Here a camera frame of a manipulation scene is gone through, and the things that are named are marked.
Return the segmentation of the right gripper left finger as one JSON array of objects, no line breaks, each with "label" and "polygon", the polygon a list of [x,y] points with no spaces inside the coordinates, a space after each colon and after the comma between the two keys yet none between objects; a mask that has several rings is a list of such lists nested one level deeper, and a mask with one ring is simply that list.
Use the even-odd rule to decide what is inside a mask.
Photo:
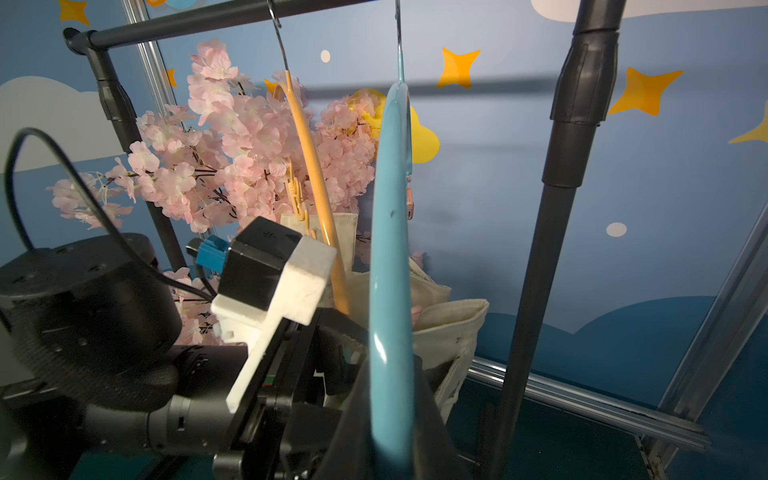
[{"label": "right gripper left finger", "polygon": [[347,398],[347,407],[313,479],[372,478],[370,384],[369,361],[365,360]]}]

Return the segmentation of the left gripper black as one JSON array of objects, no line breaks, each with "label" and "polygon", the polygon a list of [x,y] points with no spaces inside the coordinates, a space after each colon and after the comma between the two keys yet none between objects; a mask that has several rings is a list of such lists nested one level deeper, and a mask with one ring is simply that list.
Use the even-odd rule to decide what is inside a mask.
[{"label": "left gripper black", "polygon": [[308,326],[284,319],[234,414],[217,479],[310,479],[341,419],[329,395],[352,390],[367,355],[367,331],[333,308]]}]

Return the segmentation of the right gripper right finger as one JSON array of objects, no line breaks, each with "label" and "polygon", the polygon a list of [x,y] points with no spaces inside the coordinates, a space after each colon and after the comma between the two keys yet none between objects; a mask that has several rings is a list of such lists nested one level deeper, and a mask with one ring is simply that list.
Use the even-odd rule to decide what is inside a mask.
[{"label": "right gripper right finger", "polygon": [[423,480],[471,478],[443,422],[418,356],[414,356],[413,475]]}]

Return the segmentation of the light blue clip hanger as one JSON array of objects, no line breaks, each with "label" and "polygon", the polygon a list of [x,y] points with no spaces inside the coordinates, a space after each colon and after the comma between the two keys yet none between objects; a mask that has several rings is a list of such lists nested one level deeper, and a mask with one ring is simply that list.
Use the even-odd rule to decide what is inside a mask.
[{"label": "light blue clip hanger", "polygon": [[376,479],[413,477],[414,363],[407,188],[412,167],[401,3],[395,3],[398,77],[382,116],[372,211],[369,291],[371,440]]}]

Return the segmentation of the yellow clip hanger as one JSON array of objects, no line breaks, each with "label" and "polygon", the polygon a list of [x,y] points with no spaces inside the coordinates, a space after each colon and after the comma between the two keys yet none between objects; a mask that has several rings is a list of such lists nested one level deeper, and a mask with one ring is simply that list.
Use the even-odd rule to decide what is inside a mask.
[{"label": "yellow clip hanger", "polygon": [[346,273],[344,270],[341,246],[339,244],[337,228],[331,209],[331,203],[327,194],[325,179],[318,159],[317,150],[311,135],[309,125],[304,113],[303,105],[299,101],[293,88],[292,77],[288,66],[285,47],[282,41],[280,29],[281,23],[275,12],[273,1],[268,1],[267,6],[275,28],[277,40],[281,49],[285,82],[282,90],[285,99],[290,106],[294,119],[294,124],[300,140],[305,165],[308,172],[308,178],[312,187],[313,199],[322,231],[323,241],[337,250],[337,256],[331,271],[331,284],[335,308],[343,314],[350,313],[350,302],[346,288]]}]

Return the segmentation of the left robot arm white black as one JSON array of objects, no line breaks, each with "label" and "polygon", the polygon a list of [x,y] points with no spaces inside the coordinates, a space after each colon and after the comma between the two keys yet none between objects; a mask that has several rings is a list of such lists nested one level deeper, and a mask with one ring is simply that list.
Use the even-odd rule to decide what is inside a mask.
[{"label": "left robot arm white black", "polygon": [[342,479],[367,440],[363,330],[319,302],[329,246],[267,219],[227,246],[213,304],[230,346],[181,346],[175,282],[149,240],[110,229],[1,270],[1,319],[32,374],[1,390],[1,475],[66,479],[88,451],[156,454],[166,479]]}]

